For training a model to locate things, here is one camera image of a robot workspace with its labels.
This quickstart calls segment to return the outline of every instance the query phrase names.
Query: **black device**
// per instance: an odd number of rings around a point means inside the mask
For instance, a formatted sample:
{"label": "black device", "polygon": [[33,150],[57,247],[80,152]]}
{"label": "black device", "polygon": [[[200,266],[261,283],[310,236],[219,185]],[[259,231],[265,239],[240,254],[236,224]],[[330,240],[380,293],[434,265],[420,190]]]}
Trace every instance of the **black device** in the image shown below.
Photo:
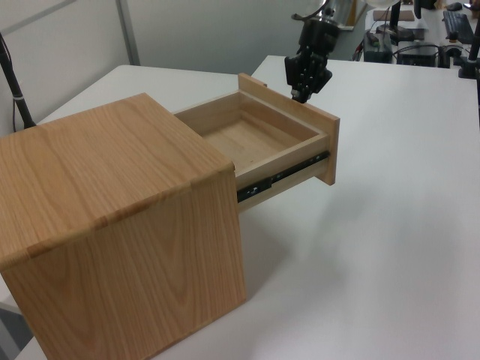
{"label": "black device", "polygon": [[35,126],[35,123],[32,120],[32,116],[30,115],[29,108],[27,107],[27,103],[23,98],[22,90],[20,89],[20,85],[17,81],[17,77],[14,73],[14,66],[12,65],[10,53],[8,52],[7,45],[5,44],[5,40],[0,34],[0,65],[5,78],[7,79],[8,85],[10,86],[10,90],[13,95],[13,100],[15,101],[16,107],[22,116],[24,128],[32,128]]}
{"label": "black device", "polygon": [[475,34],[473,35],[472,47],[470,48],[470,53],[468,58],[461,57],[461,69],[458,71],[458,77],[464,79],[477,79],[480,80],[479,76],[479,56],[480,49],[480,21],[477,20],[477,25],[475,27]]}
{"label": "black device", "polygon": [[332,19],[333,12],[326,7],[328,3],[326,0],[309,16],[292,16],[294,20],[304,22],[298,41],[300,49],[295,56],[285,58],[286,82],[292,86],[292,99],[299,103],[307,102],[313,93],[318,94],[332,78],[326,65],[340,29]]}
{"label": "black device", "polygon": [[453,4],[445,6],[447,11],[459,11],[462,10],[462,4],[460,2],[454,2]]}
{"label": "black device", "polygon": [[447,30],[447,39],[452,32],[458,33],[458,41],[462,44],[471,44],[473,42],[473,31],[468,22],[467,15],[464,13],[455,13],[452,11],[443,11],[443,21]]}
{"label": "black device", "polygon": [[392,62],[392,41],[389,34],[371,34],[367,31],[363,40],[365,62]]}
{"label": "black device", "polygon": [[[400,41],[414,41],[416,39],[415,33],[412,30],[398,26],[400,6],[401,2],[399,1],[391,7],[390,23],[388,25],[380,25],[376,28],[376,32],[379,34],[389,34],[390,39],[394,44],[398,44]],[[413,1],[413,12],[417,19],[422,18],[420,0]]]}
{"label": "black device", "polygon": [[424,41],[402,41],[398,44],[397,64],[399,65],[415,65],[435,67],[435,59],[437,57],[437,46]]}

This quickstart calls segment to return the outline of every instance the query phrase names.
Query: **cabinet side panel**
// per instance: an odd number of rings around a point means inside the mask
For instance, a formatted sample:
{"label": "cabinet side panel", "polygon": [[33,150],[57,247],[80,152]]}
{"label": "cabinet side panel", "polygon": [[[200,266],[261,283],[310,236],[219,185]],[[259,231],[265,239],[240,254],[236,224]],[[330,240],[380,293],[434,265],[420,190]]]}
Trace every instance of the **cabinet side panel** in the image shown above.
{"label": "cabinet side panel", "polygon": [[234,174],[3,276],[48,359],[147,359],[245,300]]}

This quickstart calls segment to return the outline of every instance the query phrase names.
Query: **wooden cabinet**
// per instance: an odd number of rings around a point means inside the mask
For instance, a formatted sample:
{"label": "wooden cabinet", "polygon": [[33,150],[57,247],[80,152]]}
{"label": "wooden cabinet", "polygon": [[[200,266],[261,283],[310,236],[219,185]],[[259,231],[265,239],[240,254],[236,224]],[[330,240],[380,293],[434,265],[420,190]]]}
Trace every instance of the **wooden cabinet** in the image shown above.
{"label": "wooden cabinet", "polygon": [[335,180],[338,119],[248,76],[175,115],[141,94],[0,139],[0,271],[48,359],[148,359],[238,307],[239,209]]}

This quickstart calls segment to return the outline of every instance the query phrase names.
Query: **white table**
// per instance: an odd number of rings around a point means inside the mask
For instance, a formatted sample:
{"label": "white table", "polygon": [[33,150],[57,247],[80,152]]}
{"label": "white table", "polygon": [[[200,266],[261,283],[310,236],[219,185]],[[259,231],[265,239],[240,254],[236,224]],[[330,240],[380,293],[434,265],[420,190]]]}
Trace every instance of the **white table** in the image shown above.
{"label": "white table", "polygon": [[[341,117],[337,184],[311,179],[242,214],[247,303],[155,359],[480,359],[476,83],[454,70],[328,68],[310,104]],[[282,58],[254,76],[290,92]],[[47,120],[142,91],[175,111],[235,81],[120,67]],[[18,359],[45,358],[32,341]]]}

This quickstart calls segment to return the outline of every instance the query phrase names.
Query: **wooden drawer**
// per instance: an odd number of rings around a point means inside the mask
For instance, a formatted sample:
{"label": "wooden drawer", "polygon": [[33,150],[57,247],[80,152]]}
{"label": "wooden drawer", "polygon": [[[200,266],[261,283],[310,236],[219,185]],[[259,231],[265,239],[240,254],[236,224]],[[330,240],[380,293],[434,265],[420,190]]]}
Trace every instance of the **wooden drawer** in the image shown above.
{"label": "wooden drawer", "polygon": [[240,211],[316,176],[335,182],[340,119],[238,75],[238,91],[174,114],[235,165]]}

